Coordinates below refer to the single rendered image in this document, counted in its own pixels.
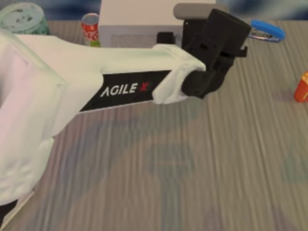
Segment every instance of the coca-cola can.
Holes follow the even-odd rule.
[[[81,19],[82,32],[87,46],[101,46],[98,33],[98,22],[99,15],[96,13],[88,13]]]

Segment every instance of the cardboard box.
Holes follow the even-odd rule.
[[[16,207],[7,216],[5,216],[0,231],[4,230],[5,226],[7,226],[9,222],[13,219],[13,217],[15,217],[17,213],[25,206],[25,204],[30,200],[33,194],[34,191],[18,200]]]
[[[132,47],[148,47],[148,37],[173,32],[180,43],[183,21],[173,13],[177,3],[207,3],[215,0],[102,0],[99,36],[102,47],[112,47],[118,39],[134,36]]]

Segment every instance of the gray table surface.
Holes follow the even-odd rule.
[[[273,23],[286,40],[248,39],[248,57],[204,100],[77,116],[5,230],[307,231],[308,104],[293,92],[308,22]],[[50,27],[82,43],[78,22]],[[114,45],[134,45],[125,39]]]

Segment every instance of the robotic arm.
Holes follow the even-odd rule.
[[[183,49],[89,48],[54,36],[0,32],[0,208],[27,194],[54,137],[78,113],[217,90],[251,27],[213,10]]]

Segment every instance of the red soda can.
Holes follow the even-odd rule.
[[[294,99],[300,103],[308,102],[308,71],[302,75],[294,92]]]
[[[81,19],[81,28],[85,38],[85,43],[90,47],[100,47],[98,33],[99,15],[96,13],[88,13]]]

